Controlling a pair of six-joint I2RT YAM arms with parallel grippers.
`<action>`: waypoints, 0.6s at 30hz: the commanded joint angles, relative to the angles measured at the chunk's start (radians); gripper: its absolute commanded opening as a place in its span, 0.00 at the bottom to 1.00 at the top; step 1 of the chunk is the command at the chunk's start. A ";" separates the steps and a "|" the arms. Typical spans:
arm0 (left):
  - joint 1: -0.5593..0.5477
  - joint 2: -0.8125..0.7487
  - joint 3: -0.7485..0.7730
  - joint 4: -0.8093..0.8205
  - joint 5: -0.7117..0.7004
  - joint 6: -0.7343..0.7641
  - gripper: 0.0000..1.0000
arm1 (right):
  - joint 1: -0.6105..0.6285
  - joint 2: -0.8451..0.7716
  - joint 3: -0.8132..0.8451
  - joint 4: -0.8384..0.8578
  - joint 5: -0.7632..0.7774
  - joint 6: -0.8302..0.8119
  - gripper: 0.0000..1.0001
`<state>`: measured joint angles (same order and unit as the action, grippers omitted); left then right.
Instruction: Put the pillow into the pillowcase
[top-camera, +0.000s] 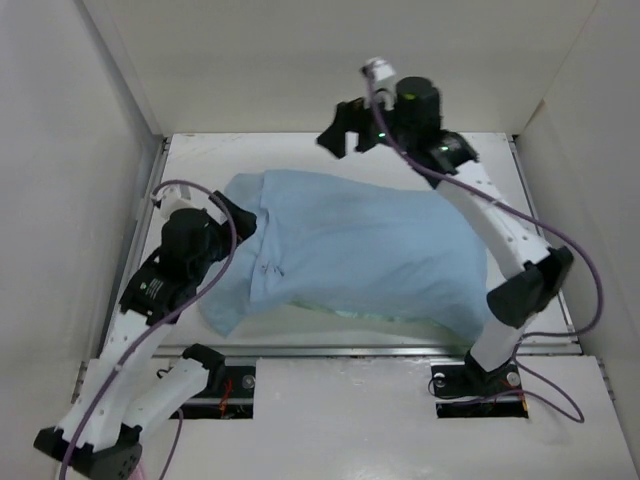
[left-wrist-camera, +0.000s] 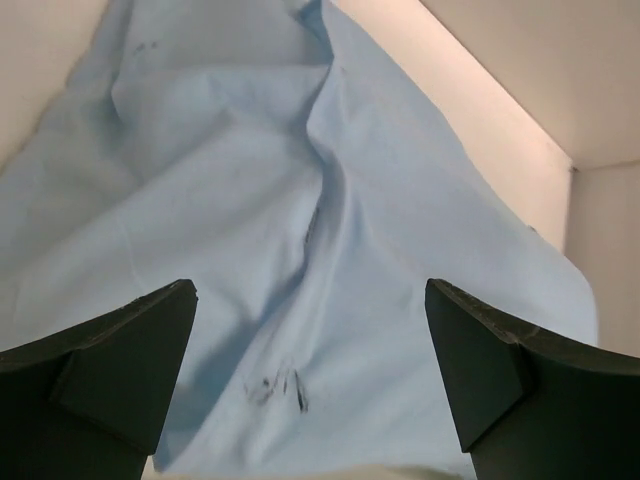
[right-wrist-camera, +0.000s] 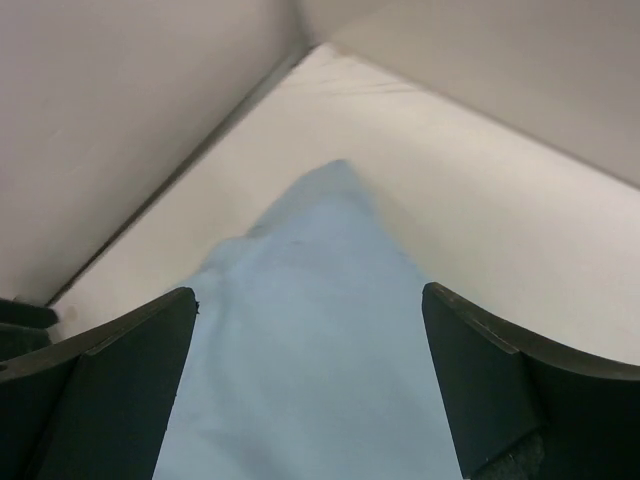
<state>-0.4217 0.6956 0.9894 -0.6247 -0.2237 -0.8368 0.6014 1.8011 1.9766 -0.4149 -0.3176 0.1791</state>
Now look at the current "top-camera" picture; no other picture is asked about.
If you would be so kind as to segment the light blue pillowcase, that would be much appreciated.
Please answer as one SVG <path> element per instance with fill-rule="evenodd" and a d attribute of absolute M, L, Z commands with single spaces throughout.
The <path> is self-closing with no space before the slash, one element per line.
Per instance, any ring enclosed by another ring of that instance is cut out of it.
<path fill-rule="evenodd" d="M 235 176 L 224 193 L 257 226 L 206 278 L 198 307 L 221 335 L 285 304 L 433 321 L 469 341 L 489 321 L 485 245 L 434 191 L 269 170 Z"/>

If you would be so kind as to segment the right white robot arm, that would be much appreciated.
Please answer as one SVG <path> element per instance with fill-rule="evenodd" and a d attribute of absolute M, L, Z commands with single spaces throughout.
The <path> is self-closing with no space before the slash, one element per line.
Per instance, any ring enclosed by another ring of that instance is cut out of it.
<path fill-rule="evenodd" d="M 363 72 L 368 93 L 336 106 L 330 126 L 316 139 L 334 157 L 378 144 L 401 155 L 451 203 L 488 247 L 504 277 L 487 296 L 490 320 L 464 358 L 463 381 L 477 394 L 495 387 L 532 319 L 558 294 L 573 263 L 571 251 L 551 247 L 528 232 L 522 214 L 507 205 L 479 155 L 459 133 L 441 125 L 440 92 L 428 79 Z"/>

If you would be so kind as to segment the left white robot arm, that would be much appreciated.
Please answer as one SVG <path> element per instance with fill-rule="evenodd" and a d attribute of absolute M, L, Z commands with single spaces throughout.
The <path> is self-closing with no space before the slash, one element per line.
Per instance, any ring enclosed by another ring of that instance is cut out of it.
<path fill-rule="evenodd" d="M 191 205 L 177 189 L 156 192 L 154 205 L 165 223 L 159 246 L 132 275 L 119 301 L 102 352 L 92 359 L 69 412 L 38 432 L 33 446 L 58 461 L 58 476 L 70 470 L 87 479 L 127 479 L 142 457 L 143 441 L 189 399 L 229 395 L 233 382 L 223 354 L 201 344 L 188 347 L 176 364 L 141 397 L 136 378 L 184 310 L 213 286 L 205 279 L 215 263 L 229 268 L 235 250 L 256 231 L 255 214 L 219 191 L 209 200 L 224 215 L 216 221 Z"/>

